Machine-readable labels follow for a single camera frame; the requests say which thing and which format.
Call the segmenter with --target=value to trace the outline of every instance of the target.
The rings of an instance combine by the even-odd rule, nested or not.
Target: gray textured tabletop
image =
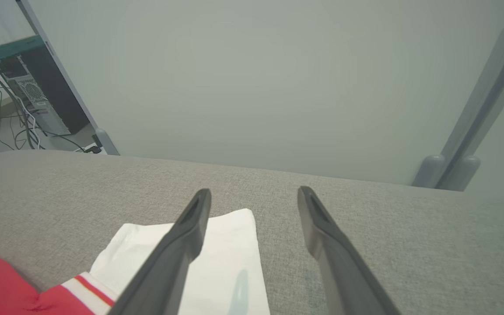
[[[272,314],[324,314],[296,205],[301,185],[316,191],[403,314],[504,314],[504,201],[394,184],[62,151],[1,153],[0,257],[43,291],[88,271],[123,223],[171,223],[207,187],[212,217],[254,213]]]

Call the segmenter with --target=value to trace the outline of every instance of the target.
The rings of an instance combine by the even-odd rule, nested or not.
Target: folded white fabric
[[[90,274],[121,294],[172,224],[124,224]],[[180,315],[268,315],[256,221],[249,209],[209,219],[202,251],[190,264]]]

